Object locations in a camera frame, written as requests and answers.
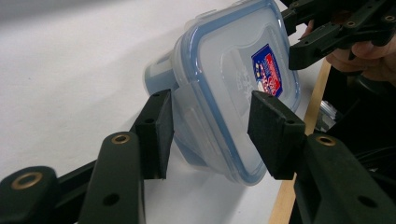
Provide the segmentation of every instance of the sticker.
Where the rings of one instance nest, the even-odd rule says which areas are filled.
[[[282,93],[282,79],[279,67],[270,46],[267,44],[251,56],[257,87],[260,91],[279,97]]]

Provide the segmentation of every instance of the transparent food container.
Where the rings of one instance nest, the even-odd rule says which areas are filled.
[[[174,49],[146,70],[148,93],[171,89],[177,143],[186,161],[248,186],[266,168],[248,132],[251,92],[299,104],[289,40],[272,0],[243,1],[188,23]]]

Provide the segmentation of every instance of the label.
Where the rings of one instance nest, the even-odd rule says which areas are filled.
[[[282,79],[276,58],[267,44],[251,56],[257,87],[276,97],[282,93]]]

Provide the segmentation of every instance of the container lid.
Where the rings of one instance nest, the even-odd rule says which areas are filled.
[[[177,41],[171,58],[177,84],[193,83],[199,105],[207,105],[204,116],[215,121],[210,130],[219,130],[211,140],[225,157],[225,175],[237,182],[254,185],[266,172],[247,134],[251,92],[270,92],[291,110],[299,104],[288,55],[289,40],[272,0],[243,1],[200,16]]]

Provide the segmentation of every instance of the wooden edge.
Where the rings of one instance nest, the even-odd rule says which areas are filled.
[[[317,82],[315,84],[314,90],[312,91],[312,96],[304,116],[305,134],[311,134],[315,129],[315,125],[318,118],[318,112],[320,109],[320,102],[321,99],[323,98],[323,92],[326,87],[326,82],[331,67],[332,66],[326,60],[323,60],[323,64],[318,74]],[[293,208],[294,200],[295,200],[295,194],[293,188],[294,181],[295,181],[295,176],[293,180],[282,181],[268,223],[270,224],[289,223],[291,210]]]

